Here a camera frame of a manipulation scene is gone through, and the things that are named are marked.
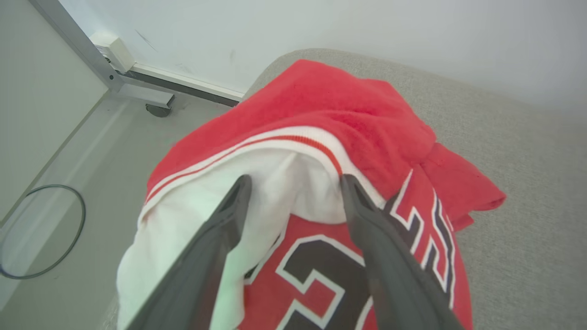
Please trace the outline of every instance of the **metal frame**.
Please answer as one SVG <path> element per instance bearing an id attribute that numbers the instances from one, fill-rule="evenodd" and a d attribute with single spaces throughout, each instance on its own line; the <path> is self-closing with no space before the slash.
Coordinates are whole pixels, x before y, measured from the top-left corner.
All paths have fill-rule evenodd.
<path id="1" fill-rule="evenodd" d="M 122 78 L 104 59 L 59 0 L 29 0 L 29 2 L 108 88 L 115 92 L 120 90 L 124 85 Z"/>

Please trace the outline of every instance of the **black cable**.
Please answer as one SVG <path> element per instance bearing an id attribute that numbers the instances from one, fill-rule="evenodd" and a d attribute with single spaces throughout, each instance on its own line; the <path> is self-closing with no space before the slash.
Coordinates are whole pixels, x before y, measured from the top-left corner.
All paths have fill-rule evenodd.
<path id="1" fill-rule="evenodd" d="M 86 203 L 83 201 L 83 197 L 82 195 L 75 189 L 68 187 L 68 186 L 64 186 L 63 184 L 47 184 L 45 186 L 40 186 L 37 187 L 31 191 L 29 191 L 28 194 L 26 194 L 27 196 L 30 194 L 34 194 L 39 190 L 43 190 L 43 189 L 47 189 L 47 188 L 63 188 L 63 189 L 67 189 L 69 191 L 71 191 L 72 193 L 75 194 L 75 196 L 77 197 L 77 199 L 79 200 L 79 203 L 82 206 L 82 219 L 79 223 L 79 228 L 77 229 L 77 234 L 75 235 L 75 237 L 73 238 L 73 242 L 71 243 L 71 245 L 69 246 L 68 250 L 65 251 L 65 253 L 51 266 L 45 268 L 44 270 L 31 274 L 31 275 L 24 275 L 24 276 L 16 276 L 16 275 L 11 275 L 8 274 L 6 271 L 4 271 L 4 269 L 2 268 L 2 264 L 0 264 L 0 275 L 4 276 L 4 277 L 8 277 L 8 278 L 12 278 L 13 280 L 27 280 L 29 278 L 34 278 L 34 277 L 38 277 L 43 275 L 44 273 L 52 270 L 53 268 L 55 268 L 55 266 L 59 265 L 60 262 L 63 261 L 63 259 L 65 259 L 65 257 L 68 256 L 68 254 L 71 252 L 71 250 L 73 249 L 73 246 L 77 243 L 77 240 L 79 239 L 79 236 L 82 233 L 82 229 L 83 229 L 83 225 L 86 223 Z"/>

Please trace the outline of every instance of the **floor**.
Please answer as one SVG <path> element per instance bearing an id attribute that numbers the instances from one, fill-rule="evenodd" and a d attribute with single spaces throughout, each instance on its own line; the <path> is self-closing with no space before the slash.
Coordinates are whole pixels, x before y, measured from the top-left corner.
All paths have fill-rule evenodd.
<path id="1" fill-rule="evenodd" d="M 132 116 L 129 128 L 81 191 L 87 220 L 80 240 L 54 270 L 19 283 L 0 312 L 0 329 L 103 329 L 115 298 L 117 266 L 132 242 L 151 171 L 174 143 L 228 110 L 176 94 L 171 115 L 158 118 L 143 103 L 129 103 L 124 110 Z M 30 270 L 56 260 L 71 242 L 79 217 L 80 207 L 74 203 Z"/>

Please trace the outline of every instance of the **gray couch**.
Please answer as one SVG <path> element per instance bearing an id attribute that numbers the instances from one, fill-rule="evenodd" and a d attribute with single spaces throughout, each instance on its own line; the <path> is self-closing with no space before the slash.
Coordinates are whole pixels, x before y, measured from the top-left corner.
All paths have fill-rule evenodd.
<path id="1" fill-rule="evenodd" d="M 508 194 L 457 234 L 477 330 L 587 329 L 587 118 L 329 49 L 278 58 L 245 97 L 298 59 L 390 82 L 440 142 Z"/>

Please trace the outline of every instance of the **metal bar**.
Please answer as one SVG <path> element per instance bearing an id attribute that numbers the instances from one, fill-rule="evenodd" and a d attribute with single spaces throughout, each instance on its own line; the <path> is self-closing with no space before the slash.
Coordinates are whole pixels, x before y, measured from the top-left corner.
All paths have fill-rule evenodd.
<path id="1" fill-rule="evenodd" d="M 208 93 L 203 90 L 199 90 L 196 88 L 192 88 L 192 87 L 188 87 L 188 86 L 181 85 L 178 83 L 174 83 L 169 80 L 160 79 L 160 78 L 152 77 L 149 75 L 144 75 L 142 73 L 135 72 L 132 70 L 125 72 L 125 73 L 119 72 L 119 74 L 123 75 L 124 77 L 130 78 L 129 80 L 125 80 L 125 82 L 130 83 L 132 85 L 136 85 L 136 82 L 133 82 L 131 80 L 141 81 L 141 82 L 146 82 L 151 85 L 170 89 L 175 92 L 181 92 L 181 93 L 185 93 L 185 94 L 188 94 L 191 96 L 199 97 L 200 99 L 205 99 L 205 100 L 219 103 L 221 105 L 226 105 L 229 107 L 236 107 L 238 105 L 238 101 L 235 101 L 232 99 L 227 99 L 226 97 L 218 96 L 214 93 Z"/>
<path id="2" fill-rule="evenodd" d="M 77 25 L 59 0 L 29 0 L 74 52 L 108 88 L 118 92 L 124 82 Z"/>

